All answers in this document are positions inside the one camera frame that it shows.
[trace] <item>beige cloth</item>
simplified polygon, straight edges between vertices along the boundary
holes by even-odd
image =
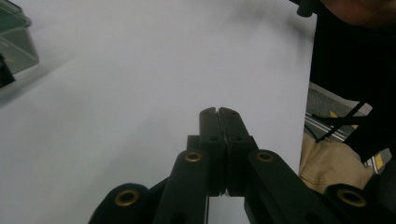
[[[348,145],[329,140],[316,143],[304,134],[299,176],[309,188],[319,193],[334,184],[363,189],[374,174]]]

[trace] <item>white table surface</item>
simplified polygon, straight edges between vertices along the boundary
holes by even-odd
[[[170,175],[198,114],[238,111],[297,172],[316,18],[287,0],[14,0],[40,63],[0,90],[0,223],[88,223]],[[241,198],[209,223],[248,223]]]

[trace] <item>transparent container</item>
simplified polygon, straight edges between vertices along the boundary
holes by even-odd
[[[29,18],[20,7],[0,0],[0,54],[12,74],[38,63],[37,53],[27,30]]]

